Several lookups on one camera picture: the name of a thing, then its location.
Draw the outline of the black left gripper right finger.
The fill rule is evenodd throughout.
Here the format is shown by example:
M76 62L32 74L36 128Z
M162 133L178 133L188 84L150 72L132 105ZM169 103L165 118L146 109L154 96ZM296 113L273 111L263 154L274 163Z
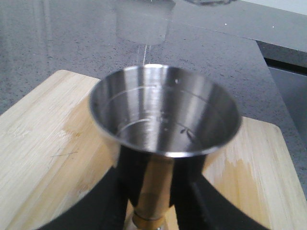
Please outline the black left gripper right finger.
M180 230L266 230L223 197L203 176L174 181L174 205Z

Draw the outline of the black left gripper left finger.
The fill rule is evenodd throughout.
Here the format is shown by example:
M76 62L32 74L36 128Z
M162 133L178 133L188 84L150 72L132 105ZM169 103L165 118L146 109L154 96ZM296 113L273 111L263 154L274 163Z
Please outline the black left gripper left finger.
M121 192L118 172L113 167L79 202L41 230L122 230L127 197Z

